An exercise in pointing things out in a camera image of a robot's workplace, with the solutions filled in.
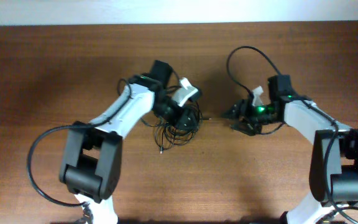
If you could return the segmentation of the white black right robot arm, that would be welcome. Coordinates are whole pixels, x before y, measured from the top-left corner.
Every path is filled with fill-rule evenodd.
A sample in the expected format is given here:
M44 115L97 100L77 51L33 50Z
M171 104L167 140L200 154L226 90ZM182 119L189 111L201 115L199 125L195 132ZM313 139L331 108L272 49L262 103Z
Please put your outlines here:
M346 212L358 211L358 129L299 95L289 75L275 75L267 82L269 104L261 102L258 87L222 117L233 121L233 130L248 136L262 135L263 126L277 123L295 128L312 143L310 191L295 208L282 214L280 223L331 223L336 215L357 223Z

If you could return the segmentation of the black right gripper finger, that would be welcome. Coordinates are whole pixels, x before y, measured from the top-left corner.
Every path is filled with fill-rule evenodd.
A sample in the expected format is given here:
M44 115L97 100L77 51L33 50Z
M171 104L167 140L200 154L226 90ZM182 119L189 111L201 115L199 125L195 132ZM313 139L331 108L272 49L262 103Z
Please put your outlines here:
M234 104L221 117L225 119L239 119L244 115L244 105Z
M262 131L262 127L260 125L251 123L234 123L230 125L230 128L248 136L259 135Z

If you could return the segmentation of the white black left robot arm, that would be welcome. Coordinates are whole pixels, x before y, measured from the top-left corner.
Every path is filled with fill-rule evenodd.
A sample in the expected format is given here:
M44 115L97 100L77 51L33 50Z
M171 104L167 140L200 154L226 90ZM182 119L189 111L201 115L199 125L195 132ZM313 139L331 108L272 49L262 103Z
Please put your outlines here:
M186 104L196 102L201 90L181 78L169 95L169 79L169 75L135 75L104 113L69 128L59 179L80 203L83 216L78 223L119 221L112 193L121 174L123 141L145 114L153 112L180 131L195 128L199 117Z

